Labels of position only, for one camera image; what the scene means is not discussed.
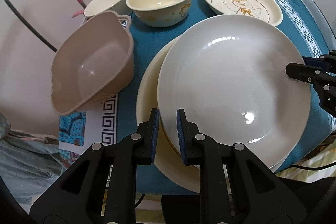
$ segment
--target white plate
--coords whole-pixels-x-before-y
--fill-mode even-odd
[[[205,0],[217,14],[256,17],[277,26],[282,22],[281,8],[274,0]]]
[[[253,17],[219,15],[189,28],[171,47],[159,76],[163,127],[179,151],[176,111],[217,142],[241,142],[269,168],[299,141],[310,111],[309,84],[290,79],[303,64],[293,43]]]

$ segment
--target white patterned border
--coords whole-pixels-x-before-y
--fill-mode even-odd
[[[284,12],[288,15],[290,20],[296,26],[303,40],[306,42],[311,56],[314,58],[318,58],[322,54],[321,49],[317,44],[312,33],[307,28],[307,25],[299,16],[299,14],[289,4],[288,0],[275,0],[275,1],[280,5],[280,7],[284,10]],[[336,118],[328,113],[328,119],[329,119],[330,132],[334,132],[336,130]]]
[[[118,94],[103,105],[101,143],[110,145],[117,142],[117,105]]]

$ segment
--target teal tablecloth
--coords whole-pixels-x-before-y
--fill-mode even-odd
[[[276,0],[283,11],[283,22],[278,28],[293,41],[303,56],[318,57],[328,52],[322,34],[301,0]],[[137,130],[136,100],[142,76],[159,50],[195,23],[214,16],[204,0],[193,0],[189,15],[179,24],[154,28],[143,24],[135,15],[130,28],[134,38],[135,74],[132,82],[119,93],[117,141]],[[289,154],[282,170],[318,146],[335,127],[335,119],[319,107],[319,99],[312,90],[311,110],[301,140]],[[137,167],[137,192],[153,194],[191,194],[165,177],[155,165]]]

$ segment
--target screw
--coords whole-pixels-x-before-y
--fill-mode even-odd
[[[138,134],[138,133],[134,133],[134,134],[132,134],[131,135],[131,139],[132,140],[138,140],[138,139],[140,139],[141,138],[141,135],[140,134]]]
[[[196,140],[199,140],[199,141],[202,141],[202,140],[204,140],[205,139],[205,136],[203,135],[203,134],[196,134],[195,135],[195,139]]]
[[[99,150],[101,148],[101,143],[94,143],[91,145],[92,150]]]
[[[239,151],[242,151],[245,148],[245,146],[242,143],[236,143],[234,147],[236,150],[239,150]]]

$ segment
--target black cable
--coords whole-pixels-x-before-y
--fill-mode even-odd
[[[138,207],[141,203],[141,201],[143,200],[143,198],[145,197],[146,194],[142,194],[141,197],[139,198],[138,202],[135,204],[135,207]]]
[[[309,170],[309,171],[319,171],[319,170],[323,170],[332,166],[336,165],[336,161],[331,163],[331,164],[327,164],[324,166],[320,166],[320,167],[305,167],[305,166],[301,166],[301,165],[291,165],[288,168],[299,168],[299,169],[303,169],[303,170]]]
[[[50,49],[52,49],[54,52],[57,51],[57,49],[51,45],[43,36],[41,36],[29,23],[26,21],[22,15],[15,9],[13,4],[9,0],[4,0],[8,7],[12,10],[12,12],[21,20],[21,22],[34,34],[37,36],[38,39],[40,39],[45,45],[47,45]]]

